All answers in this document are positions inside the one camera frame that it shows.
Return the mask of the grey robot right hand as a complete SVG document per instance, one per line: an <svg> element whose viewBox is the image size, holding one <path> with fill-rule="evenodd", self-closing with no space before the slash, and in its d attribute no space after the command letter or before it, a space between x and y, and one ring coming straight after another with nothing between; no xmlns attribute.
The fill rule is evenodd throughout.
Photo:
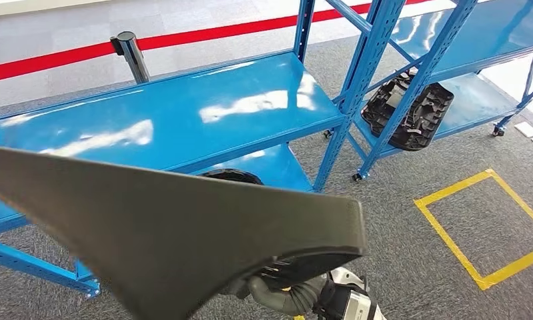
<svg viewBox="0 0 533 320"><path fill-rule="evenodd" d="M288 313L291 309L288 305L290 294L287 291L272 289L262 278L256 276L236 279L228 283L219 293L233 295L238 299L245 299L251 295L255 302L274 311Z"/></svg>

